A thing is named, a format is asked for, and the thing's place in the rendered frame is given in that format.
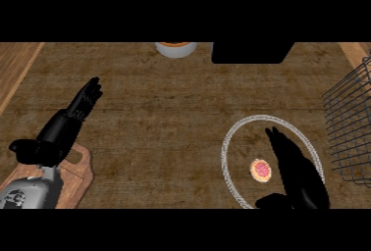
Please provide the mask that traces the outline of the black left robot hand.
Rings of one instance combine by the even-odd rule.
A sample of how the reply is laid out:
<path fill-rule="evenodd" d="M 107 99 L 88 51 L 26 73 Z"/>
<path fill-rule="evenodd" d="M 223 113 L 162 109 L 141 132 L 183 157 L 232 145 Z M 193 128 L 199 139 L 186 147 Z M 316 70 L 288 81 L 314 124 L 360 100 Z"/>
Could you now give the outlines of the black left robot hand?
<path fill-rule="evenodd" d="M 93 77 L 79 89 L 67 107 L 47 121 L 35 139 L 16 139 L 8 149 L 20 164 L 56 166 L 72 148 L 82 122 L 101 97 L 99 78 Z"/>

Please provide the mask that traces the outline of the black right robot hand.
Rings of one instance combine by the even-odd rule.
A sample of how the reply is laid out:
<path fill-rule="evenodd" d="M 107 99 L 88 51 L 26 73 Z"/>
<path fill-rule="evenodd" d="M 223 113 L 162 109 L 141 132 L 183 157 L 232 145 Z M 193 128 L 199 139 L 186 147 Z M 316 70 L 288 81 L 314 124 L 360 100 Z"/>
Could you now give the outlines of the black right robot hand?
<path fill-rule="evenodd" d="M 267 210 L 326 210 L 331 207 L 331 200 L 314 164 L 276 127 L 267 128 L 264 133 L 277 161 L 285 193 L 270 193 L 263 196 L 255 206 Z"/>

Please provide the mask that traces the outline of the pink frosted cupcake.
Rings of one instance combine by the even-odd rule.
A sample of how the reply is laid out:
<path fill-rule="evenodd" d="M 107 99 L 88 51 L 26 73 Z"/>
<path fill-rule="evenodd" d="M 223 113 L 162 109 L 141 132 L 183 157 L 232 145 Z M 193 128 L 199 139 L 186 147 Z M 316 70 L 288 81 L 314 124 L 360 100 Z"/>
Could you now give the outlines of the pink frosted cupcake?
<path fill-rule="evenodd" d="M 254 159 L 249 165 L 249 173 L 255 181 L 268 182 L 270 180 L 270 166 L 267 161 Z"/>

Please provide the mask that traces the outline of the wooden cutting board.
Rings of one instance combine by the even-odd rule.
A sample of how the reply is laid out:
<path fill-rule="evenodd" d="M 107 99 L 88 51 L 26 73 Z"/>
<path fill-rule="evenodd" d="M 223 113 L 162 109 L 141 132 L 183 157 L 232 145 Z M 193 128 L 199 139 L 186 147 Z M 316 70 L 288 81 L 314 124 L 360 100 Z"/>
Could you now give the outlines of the wooden cutting board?
<path fill-rule="evenodd" d="M 81 160 L 76 163 L 70 163 L 67 160 L 63 160 L 57 166 L 63 185 L 57 204 L 53 209 L 73 209 L 93 182 L 94 175 L 91 169 L 90 150 L 78 143 L 72 145 L 72 150 L 81 154 Z M 42 171 L 36 166 L 19 164 L 0 184 L 0 192 L 14 179 L 41 175 Z"/>

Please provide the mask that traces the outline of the black box appliance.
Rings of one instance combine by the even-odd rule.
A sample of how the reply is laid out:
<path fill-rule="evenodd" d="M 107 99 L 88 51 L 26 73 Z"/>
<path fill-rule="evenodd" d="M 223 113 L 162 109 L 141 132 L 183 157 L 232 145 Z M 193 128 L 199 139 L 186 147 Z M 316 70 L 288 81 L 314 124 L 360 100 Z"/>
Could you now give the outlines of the black box appliance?
<path fill-rule="evenodd" d="M 292 42 L 214 42 L 214 64 L 279 64 L 291 50 Z"/>

